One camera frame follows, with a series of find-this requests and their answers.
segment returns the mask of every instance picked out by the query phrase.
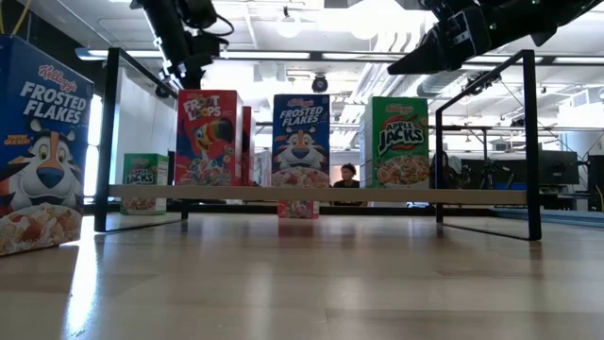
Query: wooden floor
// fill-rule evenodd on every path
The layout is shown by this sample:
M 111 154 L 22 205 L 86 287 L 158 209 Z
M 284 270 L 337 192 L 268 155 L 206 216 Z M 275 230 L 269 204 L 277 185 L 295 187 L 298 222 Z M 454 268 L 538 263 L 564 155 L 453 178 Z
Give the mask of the wooden floor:
M 604 229 L 531 244 L 431 218 L 192 214 L 84 231 L 0 258 L 0 339 L 604 339 Z

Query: wooden plank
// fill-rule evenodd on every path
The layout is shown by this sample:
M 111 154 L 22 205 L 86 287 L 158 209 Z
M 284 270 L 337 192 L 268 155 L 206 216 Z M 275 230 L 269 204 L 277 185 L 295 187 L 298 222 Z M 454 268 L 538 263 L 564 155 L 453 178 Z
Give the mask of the wooden plank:
M 527 204 L 524 191 L 399 190 L 111 185 L 112 197 L 187 199 L 318 200 L 359 202 L 431 202 L 450 204 Z

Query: green cereal box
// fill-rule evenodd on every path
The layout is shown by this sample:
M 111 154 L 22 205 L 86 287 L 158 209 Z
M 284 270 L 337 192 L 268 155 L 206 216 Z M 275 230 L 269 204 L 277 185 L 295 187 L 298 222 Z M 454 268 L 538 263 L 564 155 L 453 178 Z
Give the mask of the green cereal box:
M 125 154 L 123 184 L 167 185 L 168 162 L 158 154 Z M 120 211 L 123 214 L 166 213 L 165 198 L 124 198 Z
M 426 99 L 371 98 L 359 136 L 361 187 L 428 188 Z

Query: blue cereal box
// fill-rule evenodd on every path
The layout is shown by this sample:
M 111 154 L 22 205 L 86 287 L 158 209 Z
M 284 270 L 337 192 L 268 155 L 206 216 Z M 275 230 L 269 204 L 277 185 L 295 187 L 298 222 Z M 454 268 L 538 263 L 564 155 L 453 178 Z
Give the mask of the blue cereal box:
M 93 84 L 0 36 L 0 255 L 79 238 Z
M 278 94 L 274 108 L 272 185 L 327 188 L 329 95 Z M 313 218 L 319 208 L 318 202 L 279 202 L 278 206 L 280 217 Z M 296 212 L 300 207 L 308 213 L 287 213 Z

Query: cereal box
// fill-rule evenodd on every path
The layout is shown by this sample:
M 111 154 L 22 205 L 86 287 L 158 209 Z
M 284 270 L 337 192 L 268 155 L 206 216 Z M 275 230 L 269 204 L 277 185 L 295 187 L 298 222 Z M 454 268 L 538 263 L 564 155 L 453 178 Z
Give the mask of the cereal box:
M 168 185 L 167 156 L 158 154 L 125 154 L 123 184 Z M 124 198 L 120 211 L 123 214 L 166 213 L 165 198 Z
M 275 95 L 273 117 L 275 187 L 329 186 L 329 95 Z M 314 218 L 319 202 L 279 202 L 279 217 Z
M 242 125 L 236 91 L 180 91 L 176 185 L 241 185 Z
M 361 187 L 427 189 L 428 102 L 373 97 L 361 119 Z
M 0 36 L 0 255 L 77 240 L 93 84 Z
M 242 185 L 252 186 L 254 181 L 254 137 L 256 122 L 252 117 L 252 108 L 243 107 L 242 138 Z

